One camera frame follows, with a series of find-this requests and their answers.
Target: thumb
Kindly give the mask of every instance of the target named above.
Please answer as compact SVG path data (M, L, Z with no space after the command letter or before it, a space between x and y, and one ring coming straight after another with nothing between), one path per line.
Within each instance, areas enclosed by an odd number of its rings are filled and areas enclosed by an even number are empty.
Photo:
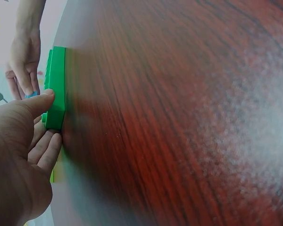
M24 107L35 119L52 106L55 100L55 94L52 89L45 90L44 94L40 96L31 97L20 102L20 105Z
M20 62L15 62L11 65L11 67L25 95L31 95L33 93L33 86L25 65Z

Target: wooden table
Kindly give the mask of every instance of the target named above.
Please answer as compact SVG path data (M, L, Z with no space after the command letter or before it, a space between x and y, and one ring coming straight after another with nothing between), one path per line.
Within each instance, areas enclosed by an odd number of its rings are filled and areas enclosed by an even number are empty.
M283 225L283 0L68 1L57 226Z

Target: skin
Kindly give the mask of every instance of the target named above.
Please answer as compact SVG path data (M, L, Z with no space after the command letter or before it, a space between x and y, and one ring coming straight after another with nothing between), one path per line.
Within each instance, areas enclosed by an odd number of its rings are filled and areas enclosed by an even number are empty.
M48 89L0 106L0 225L22 226L51 202L49 179L62 138L57 131L46 130L39 116L53 101Z
M20 0L6 79L16 100L34 91L40 94L37 68L40 60L40 22L46 0Z

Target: green plastic block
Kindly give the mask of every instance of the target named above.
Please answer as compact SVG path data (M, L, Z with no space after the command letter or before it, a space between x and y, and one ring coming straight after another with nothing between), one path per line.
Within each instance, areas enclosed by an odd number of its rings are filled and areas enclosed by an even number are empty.
M51 108L42 115L47 129L62 129L65 114L65 48L54 46L49 52L44 88L52 89L56 98Z

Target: finger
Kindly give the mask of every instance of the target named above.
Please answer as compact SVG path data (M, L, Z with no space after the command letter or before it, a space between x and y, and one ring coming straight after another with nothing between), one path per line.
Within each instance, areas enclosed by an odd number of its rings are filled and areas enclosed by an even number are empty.
M55 133L56 131L47 130L44 135L39 137L39 140L37 141L35 147L28 153L28 162L30 164L38 164L40 158L49 147L51 138Z
M44 171L48 178L50 178L50 174L55 166L58 154L60 153L62 146L62 137L59 133L56 133L51 138L49 146L43 156L40 158L38 162L38 166Z
M30 79L32 81L32 86L33 90L38 92L38 95L40 94L40 87L39 87L39 82L38 82L38 77L37 77L37 69L33 70L30 73Z
M15 78L16 82L17 82L17 86L18 86L18 90L19 90L19 93L20 93L20 97L21 97L21 100L24 100L25 99L25 93L24 91L22 90L17 78Z
M33 93L33 86L30 80L30 75L28 74L25 65L16 62L16 63L12 63L11 67L24 93L26 95L31 95Z
M43 137L45 134L46 129L44 124L40 121L34 126L34 133L33 133L33 140L30 144L29 150L32 151L33 148L36 146L38 141L41 141L40 139Z
M54 99L55 95L53 90L47 89L42 95L24 99L19 104L35 119L51 107Z
M11 94L13 95L15 100L21 100L21 96L18 90L18 86L16 83L15 78L7 78L9 89L11 91Z
M35 118L34 121L33 121L34 125L37 124L39 121L41 121L41 119L42 119L41 115L38 116L37 118Z

